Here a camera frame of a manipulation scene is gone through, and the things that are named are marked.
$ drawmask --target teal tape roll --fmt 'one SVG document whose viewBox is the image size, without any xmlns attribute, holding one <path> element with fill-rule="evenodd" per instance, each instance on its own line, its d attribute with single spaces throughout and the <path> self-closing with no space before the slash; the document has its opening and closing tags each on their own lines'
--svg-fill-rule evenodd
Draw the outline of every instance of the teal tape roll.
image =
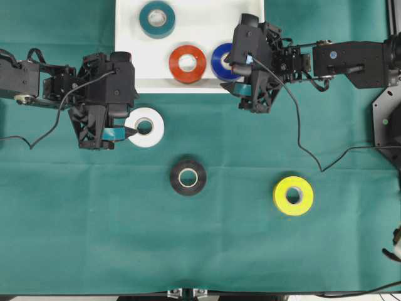
<svg viewBox="0 0 401 301">
<path fill-rule="evenodd" d="M 106 127 L 103 130 L 102 140 L 106 141 L 125 140 L 125 129 L 123 127 Z"/>
<path fill-rule="evenodd" d="M 245 83 L 236 83 L 233 94 L 239 96 L 252 96 L 252 86 Z"/>
<path fill-rule="evenodd" d="M 139 22 L 148 36 L 154 39 L 162 39 L 173 32 L 175 14 L 167 3 L 152 1 L 140 11 Z"/>
</svg>

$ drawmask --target metal clamp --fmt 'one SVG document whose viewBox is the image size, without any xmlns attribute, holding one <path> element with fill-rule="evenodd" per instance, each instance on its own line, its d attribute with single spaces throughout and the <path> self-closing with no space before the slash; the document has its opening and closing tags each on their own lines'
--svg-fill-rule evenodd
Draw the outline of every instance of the metal clamp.
<svg viewBox="0 0 401 301">
<path fill-rule="evenodd" d="M 167 298 L 180 299 L 182 298 L 182 288 L 175 288 L 167 291 Z"/>
<path fill-rule="evenodd" d="M 207 290 L 204 290 L 202 288 L 194 288 L 192 290 L 192 293 L 194 294 L 194 298 L 206 298 L 207 297 Z"/>
</svg>

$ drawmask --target red tape roll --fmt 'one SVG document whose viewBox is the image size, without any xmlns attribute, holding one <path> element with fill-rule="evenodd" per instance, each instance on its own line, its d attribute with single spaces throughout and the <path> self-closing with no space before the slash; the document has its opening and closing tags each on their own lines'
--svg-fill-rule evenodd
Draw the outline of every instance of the red tape roll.
<svg viewBox="0 0 401 301">
<path fill-rule="evenodd" d="M 190 72 L 184 71 L 179 66 L 180 57 L 183 55 L 192 55 L 196 59 L 196 67 Z M 203 52 L 192 45 L 178 47 L 170 55 L 170 71 L 173 77 L 182 83 L 194 83 L 202 78 L 206 69 L 206 57 Z"/>
</svg>

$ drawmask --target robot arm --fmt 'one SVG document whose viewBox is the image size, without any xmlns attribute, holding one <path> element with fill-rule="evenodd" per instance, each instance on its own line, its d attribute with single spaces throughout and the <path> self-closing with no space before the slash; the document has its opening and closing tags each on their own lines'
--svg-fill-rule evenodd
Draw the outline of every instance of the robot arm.
<svg viewBox="0 0 401 301">
<path fill-rule="evenodd" d="M 50 76 L 43 81 L 43 99 L 39 98 L 40 73 Z M 130 53 L 114 52 L 110 58 L 104 53 L 86 56 L 77 73 L 68 65 L 47 64 L 36 48 L 24 61 L 0 50 L 0 97 L 15 99 L 20 105 L 68 109 L 82 149 L 113 149 L 114 142 L 137 133 L 114 125 L 115 119 L 128 117 L 138 98 Z"/>
<path fill-rule="evenodd" d="M 243 82 L 223 83 L 223 88 L 241 98 L 240 109 L 269 113 L 282 86 L 256 59 L 269 68 L 283 83 L 311 82 L 324 92 L 335 75 L 344 74 L 356 88 L 378 88 L 398 85 L 401 67 L 401 36 L 384 43 L 318 41 L 293 45 L 282 38 L 281 29 L 250 14 L 242 14 L 234 31 L 232 50 L 226 62 L 232 72 L 244 76 Z M 303 48 L 313 47 L 311 56 Z"/>
</svg>

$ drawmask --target white tray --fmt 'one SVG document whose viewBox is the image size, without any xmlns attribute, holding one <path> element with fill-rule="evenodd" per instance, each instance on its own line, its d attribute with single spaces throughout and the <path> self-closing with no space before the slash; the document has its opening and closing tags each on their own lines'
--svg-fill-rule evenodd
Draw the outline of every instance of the white tray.
<svg viewBox="0 0 401 301">
<path fill-rule="evenodd" d="M 211 70 L 217 46 L 232 42 L 242 13 L 259 16 L 264 22 L 264 0 L 165 0 L 174 10 L 175 29 L 164 39 L 148 37 L 139 24 L 139 13 L 149 0 L 116 0 L 115 50 L 131 52 L 135 86 L 139 93 L 226 93 Z M 199 82 L 174 80 L 169 57 L 176 47 L 192 44 L 207 58 Z"/>
</svg>

